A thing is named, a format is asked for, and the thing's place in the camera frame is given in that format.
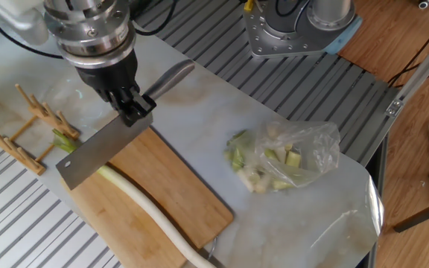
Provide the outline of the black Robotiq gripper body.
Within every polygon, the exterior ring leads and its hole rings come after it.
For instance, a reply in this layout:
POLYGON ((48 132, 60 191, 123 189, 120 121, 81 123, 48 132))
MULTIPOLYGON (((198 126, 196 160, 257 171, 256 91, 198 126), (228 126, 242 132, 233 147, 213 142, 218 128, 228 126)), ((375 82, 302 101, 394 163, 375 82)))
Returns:
POLYGON ((114 95, 122 89, 129 91, 134 88, 140 93, 135 77, 138 67, 136 53, 132 50, 123 60, 103 68, 78 68, 77 73, 81 80, 92 87, 103 101, 109 101, 109 93, 114 95))

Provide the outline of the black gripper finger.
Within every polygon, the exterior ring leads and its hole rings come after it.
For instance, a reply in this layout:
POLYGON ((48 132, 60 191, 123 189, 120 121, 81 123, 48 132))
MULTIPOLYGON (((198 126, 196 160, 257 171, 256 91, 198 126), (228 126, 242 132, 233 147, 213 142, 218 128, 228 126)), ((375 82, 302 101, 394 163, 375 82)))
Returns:
POLYGON ((156 102, 148 95, 140 95, 135 87, 122 88, 116 96, 116 107, 121 120, 127 127, 131 127, 137 120, 152 112, 156 102))
POLYGON ((113 92, 104 92, 104 101, 109 103, 115 111, 119 110, 118 99, 113 92))

